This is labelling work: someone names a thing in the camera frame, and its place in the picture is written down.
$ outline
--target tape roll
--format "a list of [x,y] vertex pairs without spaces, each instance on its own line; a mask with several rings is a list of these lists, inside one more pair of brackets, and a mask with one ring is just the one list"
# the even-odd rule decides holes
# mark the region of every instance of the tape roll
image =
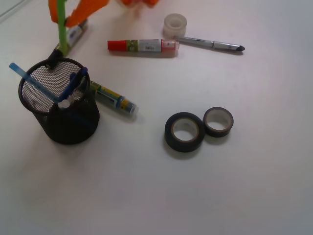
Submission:
[[[183,141],[175,136],[174,130],[177,126],[188,124],[195,130],[195,136],[188,141]],[[165,124],[165,140],[167,144],[178,152],[191,152],[196,150],[205,136],[203,122],[191,113],[177,113],[171,116]]]
[[[209,122],[223,122],[226,128],[223,130],[217,130],[209,126]],[[226,109],[221,107],[214,107],[205,112],[203,117],[205,132],[212,137],[224,137],[230,132],[230,129],[234,125],[233,115]]]
[[164,19],[164,35],[173,37],[182,37],[186,33],[187,19],[181,14],[170,14]]

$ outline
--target pencil holder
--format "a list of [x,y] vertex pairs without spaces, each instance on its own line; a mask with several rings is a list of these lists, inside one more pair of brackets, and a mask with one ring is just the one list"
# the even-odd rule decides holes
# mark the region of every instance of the pencil holder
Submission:
[[[77,73],[83,66],[78,62],[62,58],[57,59],[51,70],[51,60],[44,60],[31,67],[27,74],[48,88],[57,97],[70,82],[70,75]],[[99,111],[89,92],[90,78],[87,74],[80,88],[70,96],[71,105],[60,109],[45,94],[33,87],[24,79],[19,85],[20,101],[36,117],[45,133],[62,144],[76,144],[88,139],[97,129]]]

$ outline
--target green stick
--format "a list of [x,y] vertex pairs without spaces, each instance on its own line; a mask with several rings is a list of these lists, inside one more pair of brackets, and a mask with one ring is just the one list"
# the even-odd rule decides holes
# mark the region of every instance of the green stick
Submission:
[[67,54],[67,29],[65,23],[65,2],[66,0],[57,0],[57,15],[59,25],[59,40],[63,55]]

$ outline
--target silver pen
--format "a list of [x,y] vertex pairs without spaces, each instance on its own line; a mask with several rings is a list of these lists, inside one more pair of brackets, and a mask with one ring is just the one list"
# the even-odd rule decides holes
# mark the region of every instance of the silver pen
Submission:
[[209,47],[213,49],[232,50],[232,51],[244,51],[245,50],[245,48],[241,45],[235,45],[235,44],[230,44],[230,43],[221,43],[221,42],[208,41],[208,40],[197,39],[197,38],[187,38],[187,37],[178,37],[175,39],[182,43]]

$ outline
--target red marker cap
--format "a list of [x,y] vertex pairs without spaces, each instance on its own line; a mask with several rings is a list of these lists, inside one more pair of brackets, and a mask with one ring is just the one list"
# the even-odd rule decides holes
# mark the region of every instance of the red marker cap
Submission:
[[126,40],[123,40],[123,41],[108,41],[108,50],[127,51]]

